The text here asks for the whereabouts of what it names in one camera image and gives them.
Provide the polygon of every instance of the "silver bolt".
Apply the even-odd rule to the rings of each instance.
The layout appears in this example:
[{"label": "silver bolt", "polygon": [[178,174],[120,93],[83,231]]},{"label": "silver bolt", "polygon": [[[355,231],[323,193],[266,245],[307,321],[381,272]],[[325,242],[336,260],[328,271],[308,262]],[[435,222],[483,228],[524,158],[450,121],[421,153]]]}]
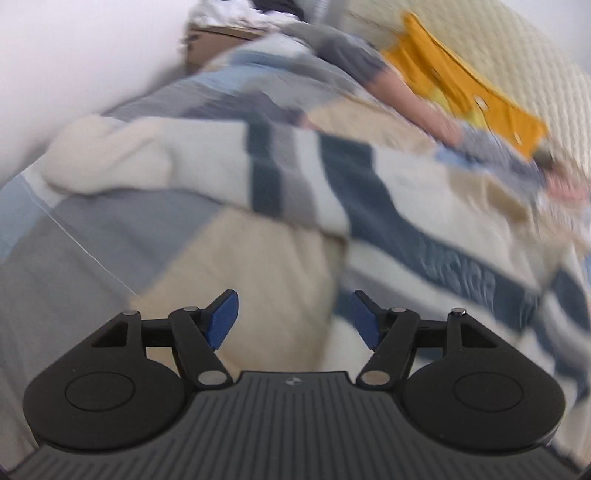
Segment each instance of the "silver bolt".
[{"label": "silver bolt", "polygon": [[222,385],[228,379],[224,372],[220,372],[219,370],[206,370],[205,372],[201,372],[197,377],[199,383],[202,385],[207,385],[208,387],[216,387],[217,385]]},{"label": "silver bolt", "polygon": [[382,372],[381,370],[370,370],[361,375],[361,381],[366,385],[379,387],[380,385],[385,385],[390,381],[390,375],[388,375],[386,372]]}]

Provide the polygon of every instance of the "quilted mattress cover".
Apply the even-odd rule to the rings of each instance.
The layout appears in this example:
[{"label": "quilted mattress cover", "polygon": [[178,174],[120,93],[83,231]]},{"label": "quilted mattress cover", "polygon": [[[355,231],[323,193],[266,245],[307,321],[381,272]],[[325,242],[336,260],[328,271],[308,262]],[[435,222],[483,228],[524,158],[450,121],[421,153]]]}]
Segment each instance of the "quilted mattress cover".
[{"label": "quilted mattress cover", "polygon": [[415,12],[441,42],[548,125],[551,149],[591,178],[591,77],[499,0],[352,0],[345,30],[378,48]]}]

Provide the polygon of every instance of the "wall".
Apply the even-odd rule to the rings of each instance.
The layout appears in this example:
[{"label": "wall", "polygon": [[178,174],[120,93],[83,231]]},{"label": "wall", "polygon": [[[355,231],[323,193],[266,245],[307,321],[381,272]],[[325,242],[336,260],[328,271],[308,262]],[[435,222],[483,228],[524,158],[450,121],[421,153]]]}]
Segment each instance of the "wall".
[{"label": "wall", "polygon": [[0,185],[78,116],[178,74],[196,0],[0,0]]},{"label": "wall", "polygon": [[502,0],[549,36],[591,73],[589,0]]}]

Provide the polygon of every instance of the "yellow garment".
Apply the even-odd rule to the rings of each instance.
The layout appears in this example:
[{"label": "yellow garment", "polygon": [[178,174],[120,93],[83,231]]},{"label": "yellow garment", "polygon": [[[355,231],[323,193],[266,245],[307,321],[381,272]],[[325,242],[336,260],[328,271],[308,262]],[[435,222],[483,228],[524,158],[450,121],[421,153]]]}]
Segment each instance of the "yellow garment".
[{"label": "yellow garment", "polygon": [[526,112],[481,79],[421,24],[404,14],[407,33],[382,55],[404,75],[411,90],[456,118],[505,138],[530,158],[548,134],[542,120]]}]

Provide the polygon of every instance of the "beige fabric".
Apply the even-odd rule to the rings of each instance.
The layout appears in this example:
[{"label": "beige fabric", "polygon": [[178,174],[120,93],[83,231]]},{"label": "beige fabric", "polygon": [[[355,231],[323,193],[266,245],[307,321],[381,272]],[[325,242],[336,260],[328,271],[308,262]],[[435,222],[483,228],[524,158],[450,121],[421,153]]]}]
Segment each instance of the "beige fabric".
[{"label": "beige fabric", "polygon": [[542,118],[557,152],[591,177],[591,78],[543,33],[499,0],[351,0],[345,29],[381,48],[394,40],[390,28],[402,31],[403,10]]},{"label": "beige fabric", "polygon": [[353,140],[425,155],[436,149],[431,137],[393,110],[356,98],[340,98],[322,105],[309,112],[307,118],[326,133]]},{"label": "beige fabric", "polygon": [[[130,308],[162,318],[181,306],[205,306],[232,288],[240,315],[219,350],[230,373],[314,370],[342,258],[340,240],[226,207]],[[174,365],[170,350],[150,357]]]}]

